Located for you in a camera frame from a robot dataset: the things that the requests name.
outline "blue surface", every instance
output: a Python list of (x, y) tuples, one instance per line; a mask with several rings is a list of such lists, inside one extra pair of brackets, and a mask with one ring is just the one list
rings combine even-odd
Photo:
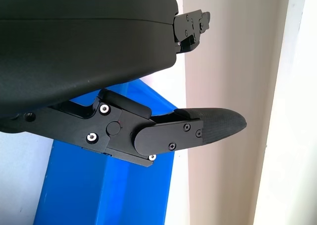
[[(109, 89), (169, 113), (171, 103), (141, 80)], [(92, 92), (74, 99), (91, 104)], [(80, 147), (54, 141), (35, 225), (162, 225), (165, 220), (174, 153), (158, 155), (145, 168)]]

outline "screw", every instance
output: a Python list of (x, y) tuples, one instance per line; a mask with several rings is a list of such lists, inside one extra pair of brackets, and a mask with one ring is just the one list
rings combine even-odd
[(188, 132), (190, 130), (190, 124), (189, 123), (186, 123), (185, 125), (184, 125), (184, 131), (185, 132)]
[(149, 160), (150, 160), (150, 161), (154, 161), (156, 158), (157, 158), (156, 155), (150, 155), (150, 156), (149, 156)]
[(25, 121), (27, 122), (33, 122), (35, 120), (36, 116), (34, 113), (32, 112), (27, 112), (25, 115), (24, 115), (24, 119)]
[(175, 148), (176, 148), (176, 143), (175, 143), (175, 142), (170, 143), (169, 146), (168, 146), (168, 149), (169, 149), (170, 151), (174, 151)]
[(90, 144), (94, 144), (98, 141), (98, 136), (94, 132), (91, 132), (87, 135), (87, 142)]
[(110, 107), (108, 105), (101, 105), (99, 108), (101, 114), (106, 114), (110, 111)]
[(197, 130), (197, 132), (196, 132), (196, 137), (202, 137), (202, 131), (199, 129), (199, 130)]

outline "beige wall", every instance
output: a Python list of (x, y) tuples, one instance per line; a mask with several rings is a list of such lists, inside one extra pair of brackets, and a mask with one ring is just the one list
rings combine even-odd
[(189, 151), (191, 224), (252, 224), (288, 0), (183, 1), (184, 12), (211, 12), (185, 56), (187, 107), (232, 109), (248, 123)]
[(316, 9), (288, 4), (255, 225), (317, 224)]

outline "white wall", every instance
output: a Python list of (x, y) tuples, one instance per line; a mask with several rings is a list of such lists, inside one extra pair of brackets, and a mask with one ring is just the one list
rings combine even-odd
[(200, 46), (185, 55), (187, 107), (232, 109), (248, 123), (189, 150), (190, 221), (252, 224), (288, 0), (183, 1), (185, 12), (211, 12)]
[(53, 140), (0, 132), (0, 224), (32, 225)]
[(287, 13), (255, 225), (317, 224), (317, 2), (304, 1)]

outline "black metal bracket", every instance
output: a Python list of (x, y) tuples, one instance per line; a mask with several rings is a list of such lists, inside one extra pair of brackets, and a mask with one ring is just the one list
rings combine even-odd
[(177, 53), (186, 53), (195, 49), (200, 35), (209, 29), (210, 13), (197, 10), (178, 15), (174, 18), (174, 38)]
[[(88, 107), (67, 101), (2, 118), (0, 131), (31, 132), (143, 166), (153, 164), (152, 155), (202, 145), (195, 135), (201, 120), (151, 114), (150, 108), (103, 89)], [(171, 143), (177, 146), (171, 149)]]

